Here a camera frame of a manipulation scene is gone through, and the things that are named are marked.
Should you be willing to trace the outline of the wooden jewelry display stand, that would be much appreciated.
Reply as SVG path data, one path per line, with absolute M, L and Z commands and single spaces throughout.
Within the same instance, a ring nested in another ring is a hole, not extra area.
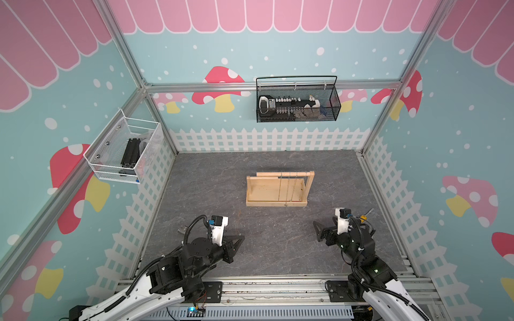
M 248 207 L 306 207 L 315 177 L 308 172 L 258 172 L 247 176 Z

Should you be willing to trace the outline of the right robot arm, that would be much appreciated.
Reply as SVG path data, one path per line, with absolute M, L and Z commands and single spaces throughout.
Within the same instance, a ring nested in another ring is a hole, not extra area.
M 332 302 L 365 302 L 368 311 L 359 309 L 357 320 L 430 319 L 397 274 L 376 254 L 376 229 L 365 215 L 355 216 L 352 210 L 340 207 L 335 209 L 332 226 L 314 221 L 313 227 L 317 241 L 337 247 L 351 270 L 345 282 L 325 282 Z

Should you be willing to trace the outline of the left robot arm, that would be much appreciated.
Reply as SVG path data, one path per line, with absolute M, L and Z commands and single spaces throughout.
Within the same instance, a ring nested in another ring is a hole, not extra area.
M 69 320 L 141 320 L 170 305 L 207 300 L 202 281 L 219 262 L 232 263 L 245 237 L 225 235 L 228 218 L 196 217 L 184 232 L 182 244 L 156 258 L 125 289 L 92 306 L 75 306 Z

